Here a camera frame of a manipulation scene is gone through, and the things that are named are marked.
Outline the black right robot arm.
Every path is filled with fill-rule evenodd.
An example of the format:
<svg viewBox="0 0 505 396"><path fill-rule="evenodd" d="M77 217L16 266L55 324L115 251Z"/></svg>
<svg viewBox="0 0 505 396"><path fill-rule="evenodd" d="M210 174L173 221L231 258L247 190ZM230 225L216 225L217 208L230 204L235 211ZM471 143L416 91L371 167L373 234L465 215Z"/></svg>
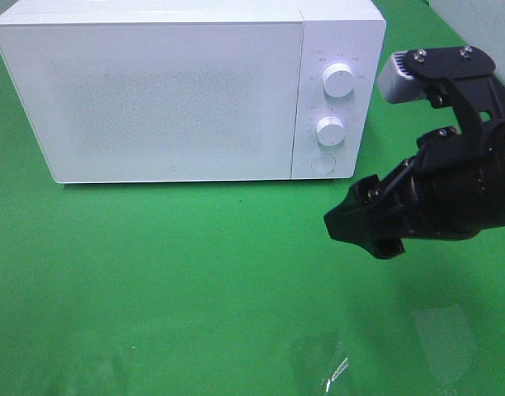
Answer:
<svg viewBox="0 0 505 396"><path fill-rule="evenodd" d="M390 259L406 238L464 240L505 226L505 123L476 157L458 157L465 138L453 127L433 130L386 177L353 183L323 217L330 238Z"/></svg>

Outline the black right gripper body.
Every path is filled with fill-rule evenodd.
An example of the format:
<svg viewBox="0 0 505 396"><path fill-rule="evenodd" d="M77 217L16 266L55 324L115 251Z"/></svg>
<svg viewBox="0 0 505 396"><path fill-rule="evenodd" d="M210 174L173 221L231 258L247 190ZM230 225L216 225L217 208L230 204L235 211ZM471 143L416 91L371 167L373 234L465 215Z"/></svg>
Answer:
<svg viewBox="0 0 505 396"><path fill-rule="evenodd" d="M385 178L350 186L323 217L330 238L390 259L404 252L406 238L464 240L489 228L490 135L446 127L417 146Z"/></svg>

